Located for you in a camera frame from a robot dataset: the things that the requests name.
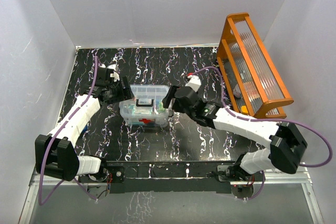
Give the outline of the clear box lid black handle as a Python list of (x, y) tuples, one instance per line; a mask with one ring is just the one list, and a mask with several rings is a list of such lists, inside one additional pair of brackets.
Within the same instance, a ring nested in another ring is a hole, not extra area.
[(169, 87), (164, 85), (130, 85), (134, 98), (119, 103), (123, 117), (165, 117), (169, 109), (163, 107), (162, 100), (166, 97)]

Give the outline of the clear first aid box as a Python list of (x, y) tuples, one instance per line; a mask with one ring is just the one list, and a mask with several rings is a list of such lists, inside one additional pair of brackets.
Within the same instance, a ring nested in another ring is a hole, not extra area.
[(119, 104), (120, 115), (128, 126), (166, 127), (170, 109), (163, 107), (161, 100), (135, 99)]

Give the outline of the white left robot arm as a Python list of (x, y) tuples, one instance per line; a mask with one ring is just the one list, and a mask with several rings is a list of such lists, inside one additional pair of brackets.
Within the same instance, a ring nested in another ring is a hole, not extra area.
[(133, 99), (129, 80), (119, 76), (118, 65), (101, 65), (95, 81), (79, 95), (59, 125), (35, 140), (36, 171), (40, 175), (71, 181), (77, 176), (91, 175), (96, 181), (108, 177), (106, 160), (93, 155), (79, 156), (76, 142), (91, 118), (103, 105)]

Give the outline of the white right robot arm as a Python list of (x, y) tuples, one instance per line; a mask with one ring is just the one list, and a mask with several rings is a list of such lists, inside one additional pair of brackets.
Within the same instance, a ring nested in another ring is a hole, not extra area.
[(226, 177), (247, 180), (256, 172), (274, 168), (295, 174), (307, 148), (295, 124), (257, 121), (219, 103), (203, 100), (191, 87), (170, 87), (162, 103), (166, 109), (185, 113), (200, 126), (232, 132), (264, 147), (242, 153), (234, 165), (225, 169)]

